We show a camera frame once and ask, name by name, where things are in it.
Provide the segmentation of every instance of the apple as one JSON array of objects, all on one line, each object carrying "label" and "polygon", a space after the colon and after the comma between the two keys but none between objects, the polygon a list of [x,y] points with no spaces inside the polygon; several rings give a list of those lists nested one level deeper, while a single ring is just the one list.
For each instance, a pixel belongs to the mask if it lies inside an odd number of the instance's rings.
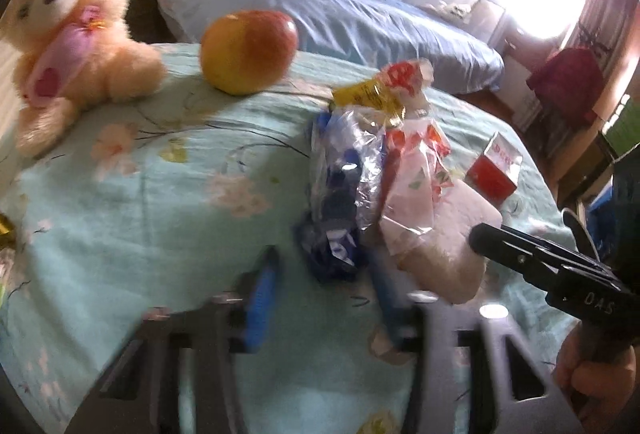
[{"label": "apple", "polygon": [[204,78],[230,95],[249,95],[276,84],[298,48],[293,20],[273,10],[244,10],[215,20],[200,42]]}]

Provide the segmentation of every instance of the hand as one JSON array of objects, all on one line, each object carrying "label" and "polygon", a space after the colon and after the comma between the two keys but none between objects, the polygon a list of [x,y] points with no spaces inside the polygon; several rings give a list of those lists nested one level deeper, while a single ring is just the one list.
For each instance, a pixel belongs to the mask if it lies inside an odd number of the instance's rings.
[{"label": "hand", "polygon": [[633,394],[636,354],[629,347],[612,364],[581,360],[579,331],[580,324],[564,339],[553,377],[567,398],[574,389],[593,398],[576,412],[587,434],[603,434]]}]

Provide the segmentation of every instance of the blue bedsheet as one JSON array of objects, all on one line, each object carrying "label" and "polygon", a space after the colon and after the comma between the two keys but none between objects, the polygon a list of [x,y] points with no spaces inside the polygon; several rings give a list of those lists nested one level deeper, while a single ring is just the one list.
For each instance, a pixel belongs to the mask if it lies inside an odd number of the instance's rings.
[{"label": "blue bedsheet", "polygon": [[[18,230],[15,262],[0,280],[0,364],[21,400],[46,434],[60,434],[148,308],[199,306],[274,244],[285,266],[270,334],[236,366],[249,432],[355,434],[380,410],[400,418],[413,364],[376,353],[380,310],[370,285],[320,286],[291,232],[306,209],[305,132],[332,98],[317,84],[353,83],[373,70],[299,53],[287,79],[236,98],[204,82],[198,46],[161,49],[169,75],[159,93],[88,111],[33,165],[17,165],[11,136],[0,140],[0,173],[12,179],[0,212]],[[443,92],[426,94],[452,145],[452,174],[500,131],[524,153],[505,223],[573,248],[513,130]],[[541,360],[555,360],[572,319],[541,291],[490,264],[466,306],[488,300],[507,306]],[[182,397],[182,432],[191,434]]]},{"label": "blue bedsheet", "polygon": [[299,49],[381,68],[431,60],[434,86],[451,94],[497,88],[504,65],[485,43],[395,0],[158,0],[178,40],[200,42],[208,24],[238,10],[280,10],[298,27]]}]

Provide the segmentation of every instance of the floral bedsheet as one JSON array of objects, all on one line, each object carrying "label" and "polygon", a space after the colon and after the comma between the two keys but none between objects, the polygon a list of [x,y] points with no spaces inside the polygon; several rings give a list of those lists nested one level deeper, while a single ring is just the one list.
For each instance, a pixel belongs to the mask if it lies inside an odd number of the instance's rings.
[{"label": "floral bedsheet", "polygon": [[[18,230],[15,258],[0,259],[0,364],[18,395],[47,434],[63,432],[148,308],[199,306],[275,244],[286,266],[271,332],[236,368],[250,432],[355,434],[372,414],[399,419],[412,364],[385,347],[369,284],[319,286],[292,237],[306,208],[308,123],[330,100],[327,85],[372,70],[299,53],[287,79],[239,99],[203,81],[196,45],[160,46],[170,74],[155,96],[94,109],[34,163],[17,159],[11,137],[0,144],[0,211]],[[496,130],[524,152],[503,122],[428,97],[454,174]],[[573,246],[527,154],[505,209],[512,226]],[[554,360],[569,317],[497,267],[470,305],[487,299]],[[188,393],[183,402],[188,412]]]}]

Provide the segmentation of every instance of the red cloth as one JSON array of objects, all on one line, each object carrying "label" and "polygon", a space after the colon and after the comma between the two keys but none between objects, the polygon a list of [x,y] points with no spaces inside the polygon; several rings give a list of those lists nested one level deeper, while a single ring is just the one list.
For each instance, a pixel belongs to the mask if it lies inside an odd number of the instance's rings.
[{"label": "red cloth", "polygon": [[565,48],[527,79],[543,104],[550,104],[574,129],[593,124],[593,105],[604,89],[604,77],[588,48]]}]

